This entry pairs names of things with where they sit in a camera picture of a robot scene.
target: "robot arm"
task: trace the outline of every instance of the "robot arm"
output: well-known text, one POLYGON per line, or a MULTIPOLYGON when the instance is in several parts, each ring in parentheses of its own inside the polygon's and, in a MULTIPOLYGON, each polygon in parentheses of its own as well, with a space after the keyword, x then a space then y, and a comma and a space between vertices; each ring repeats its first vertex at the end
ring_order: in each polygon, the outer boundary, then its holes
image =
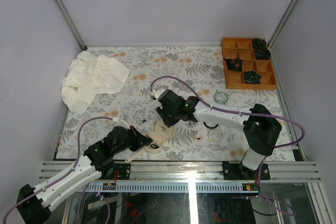
MULTIPOLYGON (((243 132, 249 144, 249 149, 241 162, 242 172, 246 169, 256 171, 265 156, 272 154, 282 129, 281 124, 274 118, 221 112, 204 105, 197 97, 188 97, 185 100, 169 89, 153 91, 153 94, 162 106, 162 108, 157 107, 156 111, 168 127, 175 125, 179 120, 183 120, 202 122, 206 126, 216 124, 213 128, 220 124, 243 132)), ((216 107, 231 111, 271 114, 261 104, 255 104, 250 110, 240 110, 239 108, 220 105, 216 105, 216 107)))
POLYGON ((114 127, 102 141, 94 143, 84 151, 75 168, 74 163, 35 188, 25 185, 20 189, 17 202, 42 189, 36 196, 17 207, 23 220, 26 224, 43 224, 51 212, 78 189, 101 177, 108 178, 113 175, 115 154, 128 148, 135 152, 151 142, 151 138, 143 136, 133 126, 128 129, 114 127), (48 187, 70 171, 72 172, 67 177, 48 187))

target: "white cloth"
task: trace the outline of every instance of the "white cloth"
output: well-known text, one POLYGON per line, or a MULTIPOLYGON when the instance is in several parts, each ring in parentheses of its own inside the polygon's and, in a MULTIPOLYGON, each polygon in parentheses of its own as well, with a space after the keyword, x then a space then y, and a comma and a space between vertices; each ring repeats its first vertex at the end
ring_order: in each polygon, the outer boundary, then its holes
POLYGON ((129 73, 114 58, 83 51, 72 61, 68 75, 62 80, 62 99, 71 112, 82 115, 96 94, 119 93, 129 73))

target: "wall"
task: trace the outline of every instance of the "wall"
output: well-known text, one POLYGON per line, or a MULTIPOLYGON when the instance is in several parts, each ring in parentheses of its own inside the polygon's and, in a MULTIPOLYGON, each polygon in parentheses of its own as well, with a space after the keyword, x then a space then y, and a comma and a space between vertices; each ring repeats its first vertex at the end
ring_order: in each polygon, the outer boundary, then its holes
POLYGON ((302 142, 316 161, 336 215, 335 0, 299 0, 272 53, 294 118, 307 130, 302 142))
MULTIPOLYGON (((53 0, 0 0, 0 216, 36 184, 64 104, 60 83, 79 47, 53 0)), ((7 223, 22 223, 17 210, 7 223)))
POLYGON ((290 0, 63 0, 87 45, 219 45, 270 38, 290 0))

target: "table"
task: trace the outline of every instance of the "table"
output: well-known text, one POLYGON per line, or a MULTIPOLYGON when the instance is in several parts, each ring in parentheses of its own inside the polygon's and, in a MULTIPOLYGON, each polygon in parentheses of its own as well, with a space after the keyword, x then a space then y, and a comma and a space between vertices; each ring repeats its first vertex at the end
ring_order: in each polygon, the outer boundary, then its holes
MULTIPOLYGON (((281 115, 276 91, 228 90, 225 88, 221 47, 90 47, 90 53, 115 57, 131 72, 118 94, 97 95, 82 114, 69 112, 57 144, 56 159, 75 159, 77 133, 83 122, 96 116, 126 116, 127 122, 142 134, 154 131, 160 119, 155 111, 157 101, 150 99, 149 85, 163 75, 173 75, 185 80, 197 93, 212 104, 252 108, 263 104, 272 114, 281 115)), ((192 95, 188 88, 175 80, 160 80, 155 89, 169 88, 187 98, 192 95)), ((288 143, 284 122, 277 144, 288 143)), ((81 151, 103 139, 114 127, 109 120, 94 120, 81 134, 81 151)), ((157 154, 144 154, 139 159, 161 161, 240 161, 248 148, 243 133, 219 126, 207 129, 200 123, 180 121, 175 136, 164 144, 157 154)), ((115 156, 125 159, 130 150, 115 156)), ((294 161, 290 147, 274 150, 269 161, 294 161)))

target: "wooden tray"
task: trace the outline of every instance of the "wooden tray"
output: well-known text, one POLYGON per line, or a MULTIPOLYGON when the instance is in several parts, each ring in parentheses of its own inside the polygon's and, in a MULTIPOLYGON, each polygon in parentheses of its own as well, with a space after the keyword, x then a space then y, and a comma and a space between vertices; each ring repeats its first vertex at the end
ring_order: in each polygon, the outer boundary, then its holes
POLYGON ((225 59, 239 58, 243 61, 243 71, 227 69, 225 60, 224 75, 227 89, 274 90, 277 79, 271 60, 256 60, 252 40, 254 38, 223 38, 222 55, 225 59), (260 84, 245 83, 244 72, 254 70, 261 76, 260 84))

